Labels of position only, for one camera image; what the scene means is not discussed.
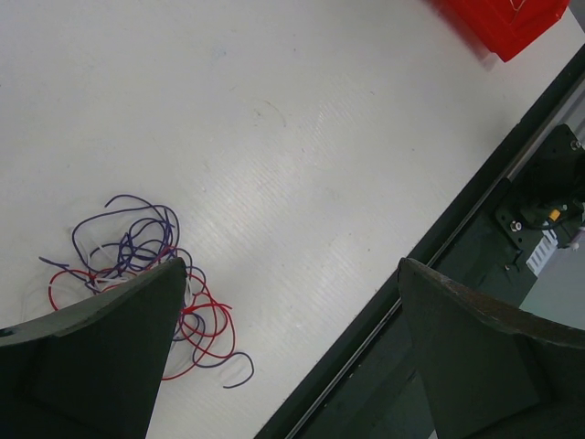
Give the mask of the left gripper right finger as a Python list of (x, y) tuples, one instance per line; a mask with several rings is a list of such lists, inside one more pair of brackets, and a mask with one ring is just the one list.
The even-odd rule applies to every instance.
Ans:
[(581, 438), (584, 332), (399, 262), (416, 368), (440, 438)]

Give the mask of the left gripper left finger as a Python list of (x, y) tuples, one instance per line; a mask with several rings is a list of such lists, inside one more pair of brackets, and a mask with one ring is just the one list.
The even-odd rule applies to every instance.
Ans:
[(185, 290), (176, 258), (2, 329), (2, 437), (145, 437)]

